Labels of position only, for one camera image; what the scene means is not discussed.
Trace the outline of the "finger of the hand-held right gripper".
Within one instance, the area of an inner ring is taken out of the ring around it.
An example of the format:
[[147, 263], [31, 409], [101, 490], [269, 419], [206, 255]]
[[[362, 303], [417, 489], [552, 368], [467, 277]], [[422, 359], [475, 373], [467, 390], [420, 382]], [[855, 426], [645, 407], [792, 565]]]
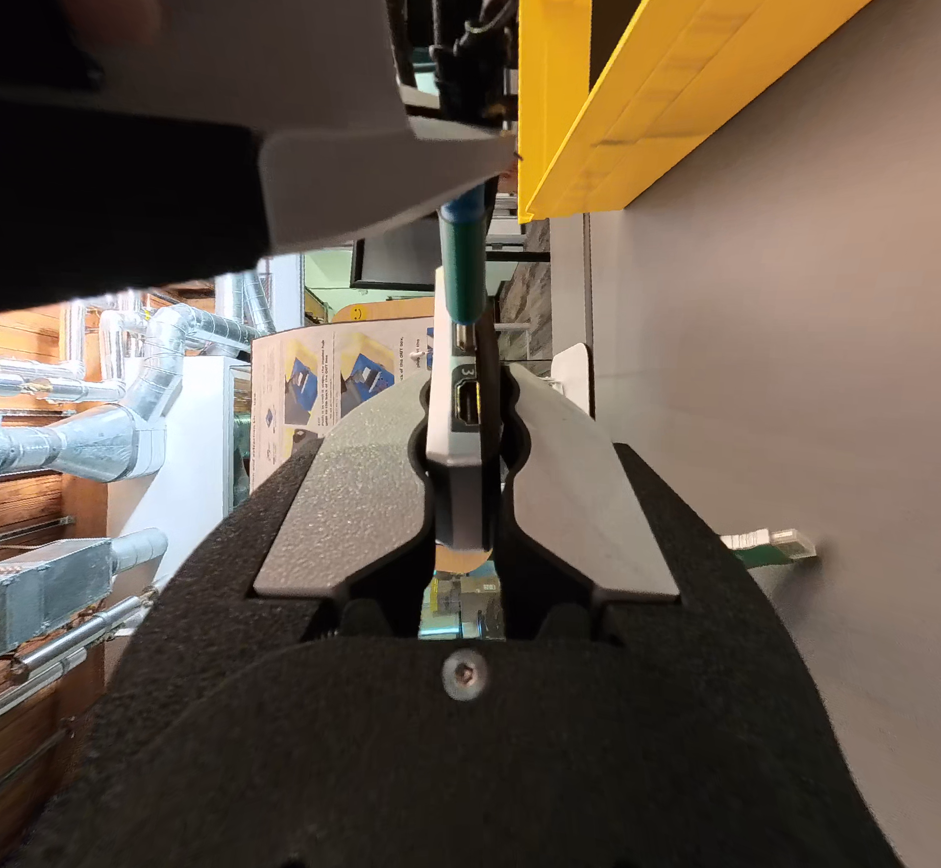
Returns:
[[89, 105], [260, 135], [275, 254], [404, 225], [512, 161], [511, 136], [407, 115], [384, 0], [163, 3], [153, 44], [99, 51]]

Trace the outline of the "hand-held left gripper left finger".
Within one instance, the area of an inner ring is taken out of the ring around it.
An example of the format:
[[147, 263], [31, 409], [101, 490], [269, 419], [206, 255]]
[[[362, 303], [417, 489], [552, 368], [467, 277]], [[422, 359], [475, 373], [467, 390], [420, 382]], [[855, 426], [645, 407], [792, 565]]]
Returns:
[[265, 598], [341, 599], [386, 566], [435, 560], [432, 491], [417, 443], [427, 384], [397, 384], [329, 432], [256, 575]]

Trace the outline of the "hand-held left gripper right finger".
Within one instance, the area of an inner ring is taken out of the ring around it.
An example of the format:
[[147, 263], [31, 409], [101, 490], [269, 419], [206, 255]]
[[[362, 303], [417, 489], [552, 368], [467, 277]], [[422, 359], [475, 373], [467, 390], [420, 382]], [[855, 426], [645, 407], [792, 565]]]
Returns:
[[518, 454], [500, 516], [504, 603], [675, 603], [676, 580], [602, 427], [520, 365], [502, 370]]

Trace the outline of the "silver port hub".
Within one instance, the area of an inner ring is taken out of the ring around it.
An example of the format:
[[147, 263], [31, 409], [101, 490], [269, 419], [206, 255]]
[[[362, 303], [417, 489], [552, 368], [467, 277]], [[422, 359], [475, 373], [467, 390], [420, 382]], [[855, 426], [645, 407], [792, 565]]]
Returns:
[[500, 510], [500, 357], [492, 312], [465, 336], [446, 306], [444, 271], [435, 274], [433, 359], [425, 460], [434, 494], [437, 542], [488, 552]]

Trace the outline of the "braided hdmi cable green plugs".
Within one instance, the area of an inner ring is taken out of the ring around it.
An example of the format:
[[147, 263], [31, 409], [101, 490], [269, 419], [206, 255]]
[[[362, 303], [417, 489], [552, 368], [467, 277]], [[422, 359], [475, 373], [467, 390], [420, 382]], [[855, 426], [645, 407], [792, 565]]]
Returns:
[[[514, 99], [504, 86], [520, 0], [430, 0], [428, 48], [441, 118], [486, 130], [510, 121]], [[499, 178], [439, 209], [445, 304], [451, 320], [471, 328], [487, 305], [486, 235]]]

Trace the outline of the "yellow plastic bin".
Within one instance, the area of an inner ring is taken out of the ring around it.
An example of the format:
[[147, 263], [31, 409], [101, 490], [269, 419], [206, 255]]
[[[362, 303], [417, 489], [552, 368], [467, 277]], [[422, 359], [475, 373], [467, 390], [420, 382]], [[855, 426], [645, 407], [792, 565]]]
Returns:
[[521, 0], [523, 223], [625, 208], [871, 0]]

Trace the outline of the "white stand base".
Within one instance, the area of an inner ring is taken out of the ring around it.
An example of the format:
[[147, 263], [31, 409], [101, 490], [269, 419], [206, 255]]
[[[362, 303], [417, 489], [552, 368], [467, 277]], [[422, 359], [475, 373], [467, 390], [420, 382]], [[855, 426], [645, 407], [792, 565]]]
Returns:
[[552, 357], [549, 378], [559, 393], [595, 419], [594, 358], [587, 343], [577, 342]]

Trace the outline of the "printed instruction sheet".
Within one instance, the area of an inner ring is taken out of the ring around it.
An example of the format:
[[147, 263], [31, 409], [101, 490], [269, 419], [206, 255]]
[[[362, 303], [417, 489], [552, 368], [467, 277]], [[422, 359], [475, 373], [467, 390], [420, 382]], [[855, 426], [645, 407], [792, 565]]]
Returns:
[[433, 317], [312, 325], [257, 338], [251, 356], [250, 485], [359, 405], [430, 369]]

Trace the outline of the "instruction sheet on stand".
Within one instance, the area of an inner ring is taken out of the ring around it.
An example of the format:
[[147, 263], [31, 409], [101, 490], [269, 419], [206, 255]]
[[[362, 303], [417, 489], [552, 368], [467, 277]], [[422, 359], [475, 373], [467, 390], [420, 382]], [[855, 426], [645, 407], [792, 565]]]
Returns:
[[352, 303], [332, 311], [325, 302], [307, 291], [304, 306], [304, 326], [336, 322], [425, 319], [434, 315], [432, 296]]

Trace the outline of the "silver ventilation duct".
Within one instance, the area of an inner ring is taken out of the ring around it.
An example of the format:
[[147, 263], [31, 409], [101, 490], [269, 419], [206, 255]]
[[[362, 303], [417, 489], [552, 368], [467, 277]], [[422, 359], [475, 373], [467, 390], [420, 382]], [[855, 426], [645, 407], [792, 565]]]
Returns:
[[2, 474], [53, 470], [108, 483], [156, 473], [166, 461], [167, 418], [182, 391], [186, 351], [209, 344], [248, 353], [261, 335], [253, 326], [186, 305], [157, 310], [124, 396], [48, 426], [3, 427]]
[[116, 538], [59, 540], [1, 563], [1, 652], [63, 627], [99, 603], [116, 575], [161, 559], [169, 539], [159, 529]]

